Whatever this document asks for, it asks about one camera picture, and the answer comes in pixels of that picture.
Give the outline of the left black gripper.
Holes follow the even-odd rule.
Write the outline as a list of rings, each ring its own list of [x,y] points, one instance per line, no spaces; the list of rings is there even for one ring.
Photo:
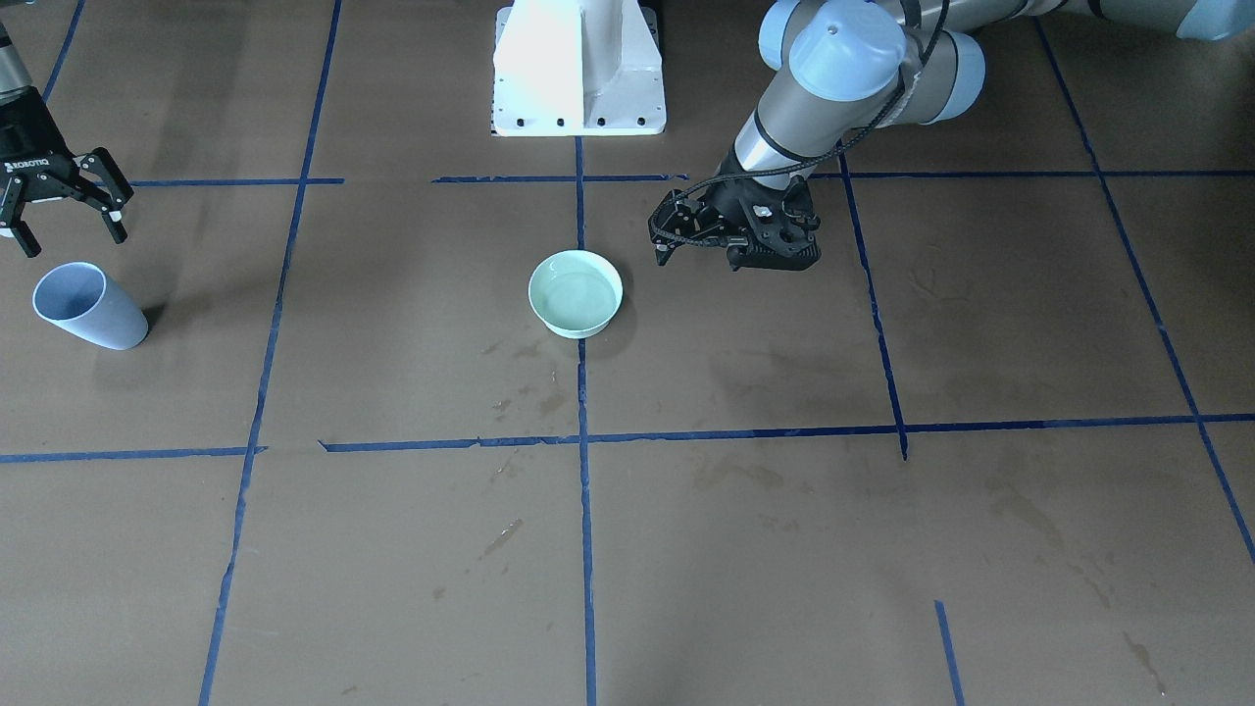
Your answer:
[[[725,229],[709,229],[709,209]],[[809,270],[821,258],[809,183],[802,176],[774,189],[753,178],[709,187],[702,198],[673,189],[649,218],[655,260],[664,267],[679,247],[725,250],[730,270]]]

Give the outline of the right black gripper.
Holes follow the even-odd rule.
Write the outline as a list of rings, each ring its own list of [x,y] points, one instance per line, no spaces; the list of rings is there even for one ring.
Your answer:
[[[43,250],[24,219],[26,201],[31,204],[54,197],[51,187],[36,178],[43,173],[68,181],[72,186],[77,186],[80,177],[88,204],[98,211],[115,245],[123,245],[128,238],[128,231],[123,224],[123,209],[134,196],[134,189],[123,176],[120,166],[104,147],[97,147],[85,155],[77,157],[77,166],[73,166],[67,138],[61,135],[35,88],[3,93],[1,158],[3,234],[18,241],[28,258],[36,258]],[[23,191],[13,186],[15,176],[26,177],[28,187],[34,189],[26,197]]]

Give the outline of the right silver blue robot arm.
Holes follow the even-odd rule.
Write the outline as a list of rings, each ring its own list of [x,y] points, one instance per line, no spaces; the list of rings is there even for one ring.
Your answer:
[[[1,232],[18,241],[28,258],[41,245],[24,219],[28,204],[64,198],[100,216],[117,245],[128,231],[123,209],[134,189],[112,153],[97,147],[82,155],[69,148],[44,97],[31,83],[13,36],[1,30]]]

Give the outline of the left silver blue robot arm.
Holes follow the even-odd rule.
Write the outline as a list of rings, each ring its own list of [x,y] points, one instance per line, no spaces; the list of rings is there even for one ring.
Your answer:
[[[968,112],[986,63],[976,28],[1071,13],[1187,40],[1252,26],[1250,1],[777,1],[759,28],[776,73],[715,176],[674,189],[648,221],[658,265],[681,247],[732,270],[808,270],[820,214],[808,178],[884,125]]]

